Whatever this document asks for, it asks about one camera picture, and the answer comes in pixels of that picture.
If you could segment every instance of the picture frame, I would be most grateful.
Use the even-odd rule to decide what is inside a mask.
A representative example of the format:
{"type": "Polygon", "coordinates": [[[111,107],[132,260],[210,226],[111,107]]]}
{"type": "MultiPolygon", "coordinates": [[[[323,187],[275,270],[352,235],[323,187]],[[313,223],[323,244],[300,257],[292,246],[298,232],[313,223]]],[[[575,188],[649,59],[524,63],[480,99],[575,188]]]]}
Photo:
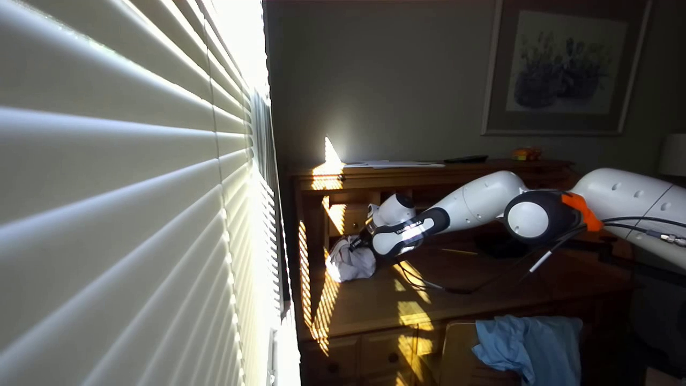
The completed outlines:
{"type": "Polygon", "coordinates": [[[496,0],[484,134],[620,134],[651,0],[496,0]]]}

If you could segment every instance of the wall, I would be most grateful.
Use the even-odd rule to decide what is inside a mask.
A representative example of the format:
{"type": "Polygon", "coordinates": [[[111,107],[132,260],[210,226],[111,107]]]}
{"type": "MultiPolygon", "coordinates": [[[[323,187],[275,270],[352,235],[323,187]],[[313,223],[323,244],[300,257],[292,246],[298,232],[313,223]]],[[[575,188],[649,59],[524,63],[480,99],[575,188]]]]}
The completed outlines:
{"type": "Polygon", "coordinates": [[[284,172],[323,161],[509,156],[539,146],[579,168],[651,172],[686,130],[686,1],[655,0],[620,136],[484,136],[495,0],[277,0],[272,99],[284,172]]]}

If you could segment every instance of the white cloth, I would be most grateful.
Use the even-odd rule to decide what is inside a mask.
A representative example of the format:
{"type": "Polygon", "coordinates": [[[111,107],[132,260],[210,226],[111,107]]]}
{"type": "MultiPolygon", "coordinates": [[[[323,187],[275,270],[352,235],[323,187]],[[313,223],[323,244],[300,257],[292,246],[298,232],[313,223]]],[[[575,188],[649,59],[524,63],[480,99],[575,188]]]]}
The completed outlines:
{"type": "Polygon", "coordinates": [[[356,238],[339,239],[326,260],[326,271],[339,282],[368,279],[376,268],[376,260],[372,257],[370,248],[349,250],[353,239],[356,238]]]}

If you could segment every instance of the crumpled fabric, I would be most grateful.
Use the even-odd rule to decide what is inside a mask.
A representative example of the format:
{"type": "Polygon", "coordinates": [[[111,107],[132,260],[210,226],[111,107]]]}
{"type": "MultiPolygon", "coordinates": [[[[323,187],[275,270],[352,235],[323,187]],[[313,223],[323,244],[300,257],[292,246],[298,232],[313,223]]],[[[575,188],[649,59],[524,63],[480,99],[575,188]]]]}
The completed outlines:
{"type": "Polygon", "coordinates": [[[326,260],[326,271],[339,282],[353,281],[353,279],[368,279],[376,268],[376,260],[370,253],[370,248],[349,250],[349,244],[353,239],[356,238],[339,239],[331,246],[329,257],[326,260]]]}
{"type": "Polygon", "coordinates": [[[579,386],[579,318],[478,320],[476,357],[496,370],[514,370],[524,386],[579,386]]]}

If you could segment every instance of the robotic arm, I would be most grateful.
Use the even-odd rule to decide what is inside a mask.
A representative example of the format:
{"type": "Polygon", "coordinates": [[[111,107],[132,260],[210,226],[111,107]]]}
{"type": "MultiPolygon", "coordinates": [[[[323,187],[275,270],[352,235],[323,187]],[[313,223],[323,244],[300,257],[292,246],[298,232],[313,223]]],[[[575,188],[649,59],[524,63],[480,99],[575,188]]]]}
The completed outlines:
{"type": "Polygon", "coordinates": [[[563,241],[579,230],[606,230],[686,270],[686,188],[621,168],[584,173],[568,193],[524,188],[509,172],[471,179],[414,216],[386,200],[353,248],[397,257],[425,238],[503,221],[524,241],[563,241]]]}

